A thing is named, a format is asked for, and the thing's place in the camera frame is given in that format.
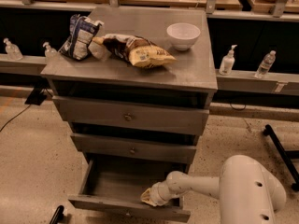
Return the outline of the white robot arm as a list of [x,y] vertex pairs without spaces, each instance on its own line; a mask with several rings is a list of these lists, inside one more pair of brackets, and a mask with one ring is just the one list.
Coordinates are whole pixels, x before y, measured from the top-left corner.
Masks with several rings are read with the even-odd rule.
[[245,155],[228,158],[218,177],[191,176],[179,171],[154,184],[140,196],[143,203],[163,206],[193,191],[220,201],[221,224],[277,224],[286,191],[258,161]]

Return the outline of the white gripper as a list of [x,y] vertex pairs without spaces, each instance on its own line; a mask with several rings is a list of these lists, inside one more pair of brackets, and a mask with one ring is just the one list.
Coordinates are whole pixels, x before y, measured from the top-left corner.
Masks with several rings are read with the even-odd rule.
[[172,193],[165,181],[154,184],[140,196],[142,203],[150,206],[163,206],[172,199]]

